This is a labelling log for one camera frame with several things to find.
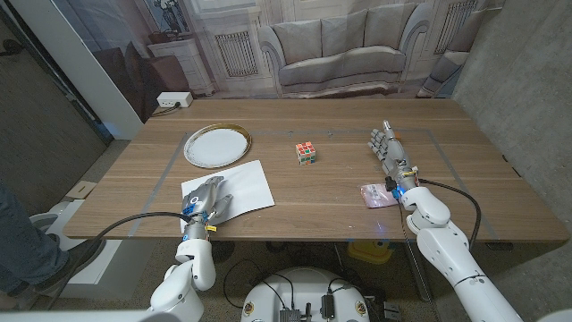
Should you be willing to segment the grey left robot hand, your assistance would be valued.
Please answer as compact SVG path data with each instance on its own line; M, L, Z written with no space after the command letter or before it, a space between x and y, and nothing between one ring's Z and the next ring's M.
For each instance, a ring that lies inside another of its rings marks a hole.
M223 180L223 176L211 177L183 198L181 213L187 224L197 221L205 224L227 212L233 196L227 194L221 198L217 197L218 185Z

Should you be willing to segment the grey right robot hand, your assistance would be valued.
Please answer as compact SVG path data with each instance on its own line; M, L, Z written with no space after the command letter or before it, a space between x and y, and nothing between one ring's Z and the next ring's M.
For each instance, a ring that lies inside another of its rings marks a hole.
M419 185L408 154L387 120L381 130L373 129L367 143L381 161L383 171L405 191Z

